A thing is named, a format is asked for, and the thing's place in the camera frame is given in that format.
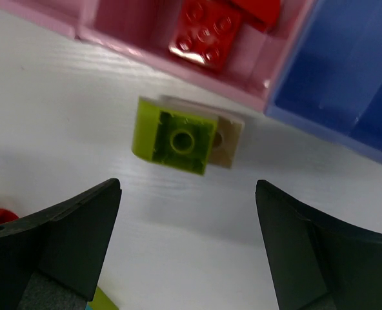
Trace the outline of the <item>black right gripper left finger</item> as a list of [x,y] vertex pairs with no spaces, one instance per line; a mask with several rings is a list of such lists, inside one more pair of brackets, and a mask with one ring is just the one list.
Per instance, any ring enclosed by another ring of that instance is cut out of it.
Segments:
[[121,201],[117,178],[0,223],[0,309],[86,309]]

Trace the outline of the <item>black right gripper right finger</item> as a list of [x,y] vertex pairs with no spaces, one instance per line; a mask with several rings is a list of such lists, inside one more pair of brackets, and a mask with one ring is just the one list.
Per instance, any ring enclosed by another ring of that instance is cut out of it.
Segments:
[[382,309],[382,234],[296,200],[266,180],[256,206],[280,309]]

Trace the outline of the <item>red lego brick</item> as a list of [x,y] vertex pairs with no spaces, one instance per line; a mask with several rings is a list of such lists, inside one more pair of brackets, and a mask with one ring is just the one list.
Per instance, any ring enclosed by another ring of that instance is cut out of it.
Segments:
[[267,33],[278,24],[280,0],[229,0],[228,3],[241,13],[244,23],[260,32]]
[[169,51],[191,63],[220,71],[241,27],[242,15],[222,1],[183,1]]

